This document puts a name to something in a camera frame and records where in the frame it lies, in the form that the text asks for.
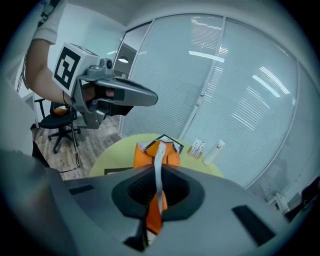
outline office chair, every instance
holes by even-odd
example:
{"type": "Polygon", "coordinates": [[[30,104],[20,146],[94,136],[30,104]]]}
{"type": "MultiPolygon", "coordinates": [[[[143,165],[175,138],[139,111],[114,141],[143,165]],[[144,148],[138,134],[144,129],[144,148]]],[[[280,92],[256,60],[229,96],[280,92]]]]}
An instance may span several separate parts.
{"type": "MultiPolygon", "coordinates": [[[[41,98],[41,99],[37,99],[34,101],[35,103],[40,104],[40,109],[41,109],[41,113],[43,116],[43,120],[41,122],[39,122],[39,127],[42,127],[45,129],[58,129],[58,132],[48,136],[49,141],[52,140],[52,137],[58,136],[58,139],[56,140],[56,142],[53,146],[53,150],[52,150],[52,152],[54,154],[56,154],[57,153],[56,148],[63,137],[66,137],[69,140],[71,140],[72,142],[74,142],[73,138],[71,137],[72,134],[71,134],[71,136],[69,135],[69,133],[71,133],[72,130],[71,129],[66,130],[66,126],[70,126],[70,124],[71,124],[71,117],[70,117],[69,110],[68,110],[68,113],[65,115],[55,114],[56,108],[64,106],[64,104],[55,103],[55,102],[51,102],[50,114],[45,116],[44,106],[43,106],[44,100],[45,100],[44,98],[41,98]]],[[[74,120],[77,119],[77,112],[73,111],[72,115],[73,115],[74,120]]],[[[81,131],[79,128],[77,128],[77,129],[74,129],[74,132],[77,132],[79,134],[81,131]]]]}

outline white bottle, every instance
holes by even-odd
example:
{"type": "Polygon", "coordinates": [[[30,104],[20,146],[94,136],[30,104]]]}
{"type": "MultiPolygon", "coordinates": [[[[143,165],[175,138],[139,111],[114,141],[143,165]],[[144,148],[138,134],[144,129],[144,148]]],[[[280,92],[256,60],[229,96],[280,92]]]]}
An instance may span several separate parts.
{"type": "Polygon", "coordinates": [[[218,141],[211,148],[211,150],[208,152],[208,154],[205,156],[202,162],[206,166],[210,165],[216,159],[217,155],[222,151],[224,146],[225,146],[225,143],[221,139],[218,139],[218,141]]]}

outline wooden floor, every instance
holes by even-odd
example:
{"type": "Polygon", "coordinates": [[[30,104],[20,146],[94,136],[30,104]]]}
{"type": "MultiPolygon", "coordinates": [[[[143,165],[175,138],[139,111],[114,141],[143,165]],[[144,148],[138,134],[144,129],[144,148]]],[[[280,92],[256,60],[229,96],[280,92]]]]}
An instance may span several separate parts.
{"type": "MultiPolygon", "coordinates": [[[[75,133],[75,139],[79,144],[80,168],[61,173],[64,180],[87,177],[102,152],[121,139],[118,136],[119,118],[120,116],[109,116],[99,129],[81,129],[80,134],[75,133]]],[[[34,128],[33,139],[51,168],[60,172],[68,171],[77,167],[74,144],[69,139],[63,138],[56,148],[57,153],[54,154],[52,150],[58,137],[53,137],[49,141],[48,135],[57,131],[57,129],[34,128]]]]}

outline round table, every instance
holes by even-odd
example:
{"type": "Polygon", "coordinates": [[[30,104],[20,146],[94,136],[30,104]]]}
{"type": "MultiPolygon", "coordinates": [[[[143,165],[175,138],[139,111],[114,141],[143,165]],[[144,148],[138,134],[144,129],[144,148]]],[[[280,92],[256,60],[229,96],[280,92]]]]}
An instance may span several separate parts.
{"type": "MultiPolygon", "coordinates": [[[[136,144],[143,141],[153,141],[160,136],[160,134],[150,133],[138,134],[119,140],[115,144],[108,147],[99,156],[91,169],[89,177],[103,176],[105,174],[105,169],[132,167],[134,165],[136,144]]],[[[195,157],[189,155],[187,151],[190,148],[190,145],[184,143],[181,140],[175,138],[173,139],[184,145],[184,148],[180,154],[180,162],[182,167],[206,174],[215,175],[221,178],[224,177],[215,165],[205,165],[202,162],[202,159],[204,158],[203,155],[199,159],[196,159],[195,157]]]]}

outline orange object on chair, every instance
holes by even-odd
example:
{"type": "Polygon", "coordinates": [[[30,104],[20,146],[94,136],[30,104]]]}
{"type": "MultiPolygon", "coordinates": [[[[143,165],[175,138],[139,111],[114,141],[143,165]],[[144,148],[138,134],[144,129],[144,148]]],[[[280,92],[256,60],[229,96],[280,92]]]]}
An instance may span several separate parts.
{"type": "MultiPolygon", "coordinates": [[[[160,143],[165,144],[165,154],[162,159],[162,163],[173,165],[173,166],[181,166],[180,154],[175,149],[173,142],[164,142],[164,141],[160,142],[160,141],[154,140],[143,151],[140,150],[138,144],[136,144],[133,168],[137,168],[145,165],[152,165],[155,161],[155,156],[157,154],[160,143]]],[[[168,209],[166,195],[164,191],[162,191],[161,211],[163,212],[166,209],[168,209]]],[[[150,232],[154,234],[158,234],[162,228],[162,219],[161,219],[161,214],[158,207],[157,193],[154,195],[149,205],[149,213],[148,213],[148,216],[146,217],[146,227],[150,232]]]]}

